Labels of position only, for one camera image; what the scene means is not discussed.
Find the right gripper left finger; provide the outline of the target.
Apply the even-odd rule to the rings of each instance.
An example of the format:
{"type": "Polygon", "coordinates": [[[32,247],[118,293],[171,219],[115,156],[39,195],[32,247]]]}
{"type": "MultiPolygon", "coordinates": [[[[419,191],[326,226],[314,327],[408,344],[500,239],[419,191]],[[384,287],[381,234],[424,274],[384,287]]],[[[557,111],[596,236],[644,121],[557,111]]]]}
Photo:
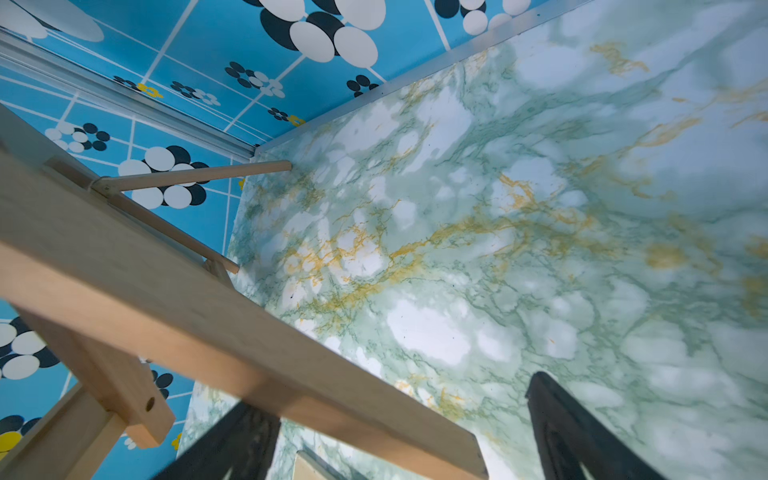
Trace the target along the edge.
{"type": "Polygon", "coordinates": [[[280,418],[240,402],[157,479],[264,479],[272,465],[280,418]]]}

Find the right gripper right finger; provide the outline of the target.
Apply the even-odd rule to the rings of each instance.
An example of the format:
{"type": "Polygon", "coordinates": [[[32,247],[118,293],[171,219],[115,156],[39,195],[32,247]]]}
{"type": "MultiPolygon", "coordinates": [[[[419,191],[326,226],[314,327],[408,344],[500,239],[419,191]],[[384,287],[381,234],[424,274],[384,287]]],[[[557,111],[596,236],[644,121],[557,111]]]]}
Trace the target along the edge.
{"type": "Polygon", "coordinates": [[[526,392],[533,433],[547,479],[661,479],[548,373],[526,392]]]}

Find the wooden easel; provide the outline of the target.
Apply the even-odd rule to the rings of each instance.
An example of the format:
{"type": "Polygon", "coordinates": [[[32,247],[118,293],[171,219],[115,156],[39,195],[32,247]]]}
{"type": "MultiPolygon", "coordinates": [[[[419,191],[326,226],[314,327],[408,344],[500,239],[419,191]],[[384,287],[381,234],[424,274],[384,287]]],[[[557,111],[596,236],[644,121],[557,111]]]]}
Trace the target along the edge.
{"type": "Polygon", "coordinates": [[[1,295],[127,353],[430,479],[484,479],[476,437],[270,315],[42,165],[1,113],[1,295]]]}

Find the plywood board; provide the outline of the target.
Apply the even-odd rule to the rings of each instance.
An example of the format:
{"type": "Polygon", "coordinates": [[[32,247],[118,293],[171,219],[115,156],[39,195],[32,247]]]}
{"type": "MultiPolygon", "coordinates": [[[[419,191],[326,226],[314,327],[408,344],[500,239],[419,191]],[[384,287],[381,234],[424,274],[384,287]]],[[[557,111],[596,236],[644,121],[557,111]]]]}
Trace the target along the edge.
{"type": "Polygon", "coordinates": [[[293,480],[365,480],[366,477],[357,470],[343,474],[321,459],[315,452],[307,449],[296,453],[293,467],[293,480]]]}

